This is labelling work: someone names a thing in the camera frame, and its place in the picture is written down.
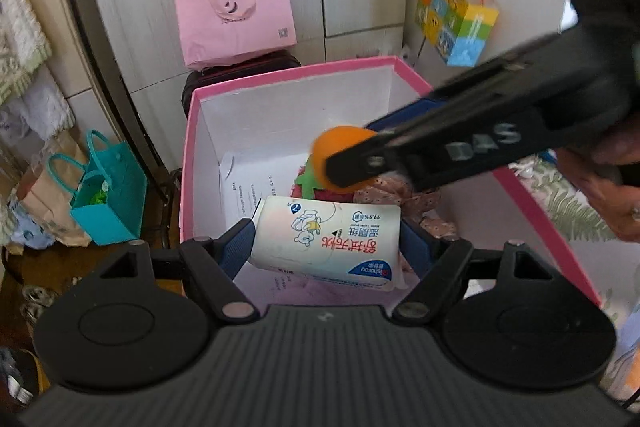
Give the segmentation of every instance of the orange pom pom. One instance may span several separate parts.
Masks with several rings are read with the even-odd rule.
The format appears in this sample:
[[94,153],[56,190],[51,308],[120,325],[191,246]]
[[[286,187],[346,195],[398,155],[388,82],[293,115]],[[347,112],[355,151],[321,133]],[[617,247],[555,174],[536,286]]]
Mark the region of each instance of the orange pom pom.
[[311,147],[311,165],[314,168],[316,179],[329,190],[337,194],[349,194],[359,188],[366,187],[370,180],[363,181],[351,187],[337,187],[326,177],[326,161],[330,156],[344,151],[358,143],[364,142],[376,135],[375,131],[343,125],[334,127],[321,134]]

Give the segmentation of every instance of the brown paper bag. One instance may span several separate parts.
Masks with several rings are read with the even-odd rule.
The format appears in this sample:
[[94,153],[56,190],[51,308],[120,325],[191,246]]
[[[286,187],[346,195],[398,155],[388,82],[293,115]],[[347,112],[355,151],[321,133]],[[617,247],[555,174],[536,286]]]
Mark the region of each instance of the brown paper bag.
[[[52,154],[63,153],[81,164],[87,158],[68,131],[63,131],[47,141],[41,152],[41,160],[27,169],[18,184],[17,198],[43,229],[63,245],[86,247],[91,238],[80,228],[69,214],[73,197],[51,179],[46,162]],[[59,162],[56,172],[69,187],[78,187],[82,171],[66,162]]]
[[2,201],[8,199],[11,191],[20,182],[23,172],[24,168],[20,168],[11,153],[0,144],[0,198]]

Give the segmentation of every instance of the green leaf felt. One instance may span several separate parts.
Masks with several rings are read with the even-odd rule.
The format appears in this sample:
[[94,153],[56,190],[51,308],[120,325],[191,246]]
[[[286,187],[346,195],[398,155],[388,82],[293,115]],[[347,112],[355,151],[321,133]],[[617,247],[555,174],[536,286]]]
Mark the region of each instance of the green leaf felt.
[[302,199],[303,200],[315,200],[316,193],[315,188],[322,189],[322,185],[314,174],[314,168],[311,165],[311,156],[306,160],[305,171],[300,174],[294,181],[296,185],[302,187]]

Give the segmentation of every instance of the colorful gift bag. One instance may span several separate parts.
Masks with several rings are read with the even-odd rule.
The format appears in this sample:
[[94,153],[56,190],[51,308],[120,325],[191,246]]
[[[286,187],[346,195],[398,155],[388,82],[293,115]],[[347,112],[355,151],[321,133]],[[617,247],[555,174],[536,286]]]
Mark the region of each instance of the colorful gift bag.
[[290,0],[175,0],[185,65],[231,66],[296,44]]
[[475,66],[498,18],[494,0],[418,0],[416,22],[448,66]]
[[[94,136],[107,149],[95,150]],[[51,178],[73,195],[69,213],[100,246],[139,238],[147,184],[140,164],[126,142],[112,145],[96,130],[87,135],[87,146],[87,165],[64,154],[54,154],[47,161]],[[58,177],[54,170],[56,160],[82,171],[77,189]]]
[[449,2],[436,49],[448,66],[475,66],[498,18],[491,0],[452,0]]

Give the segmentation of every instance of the teal plastic basket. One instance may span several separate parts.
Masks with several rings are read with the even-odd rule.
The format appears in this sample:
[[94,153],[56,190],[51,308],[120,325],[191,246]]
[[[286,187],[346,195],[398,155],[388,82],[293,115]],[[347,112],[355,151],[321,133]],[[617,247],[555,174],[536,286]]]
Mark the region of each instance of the teal plastic basket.
[[[107,149],[95,150],[94,137],[103,142]],[[97,245],[138,239],[145,208],[145,173],[126,142],[113,145],[96,130],[92,130],[86,140],[90,152],[87,165],[64,154],[54,154],[47,161],[49,175],[73,194],[70,214]],[[68,187],[56,174],[54,162],[57,160],[71,163],[82,171],[76,190]],[[104,203],[91,204],[104,182],[108,187],[106,200]]]

